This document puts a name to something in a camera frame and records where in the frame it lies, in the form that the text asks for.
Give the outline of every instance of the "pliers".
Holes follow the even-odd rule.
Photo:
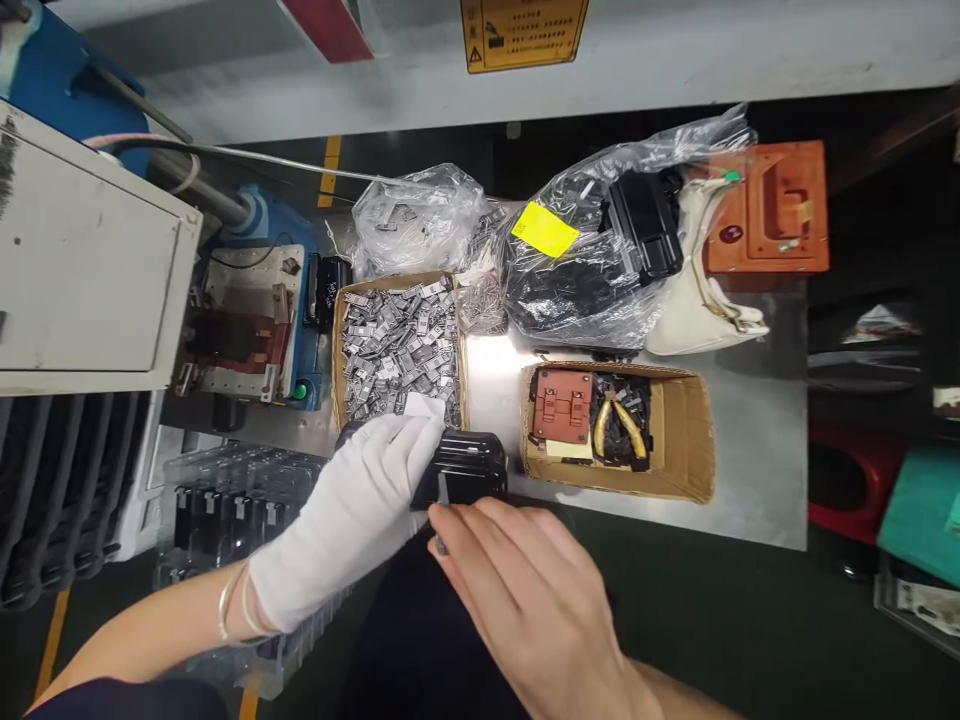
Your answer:
[[[600,413],[597,415],[597,423],[593,427],[593,447],[597,451],[597,455],[605,457],[604,444],[607,436],[607,425],[610,422],[611,409],[616,409],[617,417],[620,418],[620,422],[623,424],[624,429],[626,429],[627,435],[630,436],[630,443],[633,445],[633,454],[639,459],[645,460],[647,457],[647,446],[643,442],[643,433],[640,432],[639,426],[634,422],[626,408],[617,400],[617,394],[612,389],[608,387],[604,392],[604,396],[606,400],[603,402],[603,407],[600,408]]]

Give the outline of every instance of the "yellow warning label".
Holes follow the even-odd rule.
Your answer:
[[[579,231],[536,203],[527,203],[511,232],[544,255],[554,258],[563,255],[580,235]]]
[[[467,71],[572,62],[588,0],[460,0]]]

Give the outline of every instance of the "white glove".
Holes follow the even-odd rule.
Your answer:
[[[417,533],[427,514],[410,502],[442,434],[436,419],[384,415],[334,454],[300,517],[250,558],[265,620],[293,632]]]

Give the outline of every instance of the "silver bracelet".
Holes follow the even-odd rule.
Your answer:
[[[245,567],[246,565],[242,565],[240,570],[227,581],[226,585],[223,586],[223,590],[220,591],[220,602],[217,605],[217,624],[220,629],[220,640],[223,641],[224,645],[230,645],[232,647],[254,647],[264,641],[264,638],[255,638],[253,640],[236,640],[227,630],[227,606],[230,604],[230,598],[233,595],[233,590],[236,588],[237,581],[240,580],[240,576],[243,575]],[[254,630],[254,632],[259,632],[257,626],[251,625],[250,627]]]
[[[254,613],[250,611],[249,602],[247,601],[247,588],[250,587],[250,569],[247,568],[246,577],[243,579],[243,588],[240,590],[240,608],[243,610],[243,619],[246,621],[247,625],[250,626],[250,629],[253,630],[257,635],[262,637],[273,637],[274,635],[279,635],[280,633],[276,630],[270,631],[267,630],[263,625],[257,622],[254,617]]]

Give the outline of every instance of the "workbench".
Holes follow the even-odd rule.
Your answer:
[[[584,360],[582,352],[544,346],[513,326],[507,335],[468,336],[467,408],[470,429],[496,433],[509,456],[510,491],[563,505],[664,523],[717,535],[803,550],[807,535],[807,396],[805,285],[776,293],[736,294],[734,302],[763,310],[770,334],[700,355],[633,362],[693,370],[710,392],[716,435],[716,494],[708,505],[572,488],[522,474],[521,370],[542,359]],[[329,337],[317,348],[329,358]],[[329,388],[323,409],[306,413],[251,405],[231,437],[329,457],[337,438]],[[161,422],[210,432],[212,396],[167,393]]]

